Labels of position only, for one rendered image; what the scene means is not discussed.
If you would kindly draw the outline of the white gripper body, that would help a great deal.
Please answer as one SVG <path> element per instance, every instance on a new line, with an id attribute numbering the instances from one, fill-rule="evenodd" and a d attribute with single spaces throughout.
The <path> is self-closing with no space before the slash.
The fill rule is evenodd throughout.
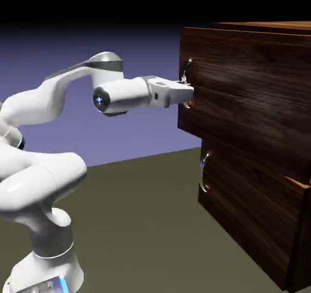
<path id="1" fill-rule="evenodd" d="M 189 102 L 193 98 L 194 88 L 189 83 L 169 81 L 169 106 Z"/>

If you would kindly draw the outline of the dark wood drawer front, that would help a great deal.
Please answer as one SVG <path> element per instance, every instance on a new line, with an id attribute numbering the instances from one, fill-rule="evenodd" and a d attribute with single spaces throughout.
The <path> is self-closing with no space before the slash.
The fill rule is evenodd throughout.
<path id="1" fill-rule="evenodd" d="M 311 21 L 186 27 L 181 73 L 189 58 L 194 96 L 179 128 L 311 182 Z"/>
<path id="2" fill-rule="evenodd" d="M 311 187 L 221 142 L 202 141 L 207 152 L 199 203 L 280 289 L 311 286 Z"/>

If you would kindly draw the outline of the dark wood cabinet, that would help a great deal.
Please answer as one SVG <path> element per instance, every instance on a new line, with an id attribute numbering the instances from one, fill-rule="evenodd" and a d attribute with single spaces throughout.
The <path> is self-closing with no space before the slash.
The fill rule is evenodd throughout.
<path id="1" fill-rule="evenodd" d="M 199 203 L 282 290 L 311 288 L 311 22 L 186 27 Z"/>

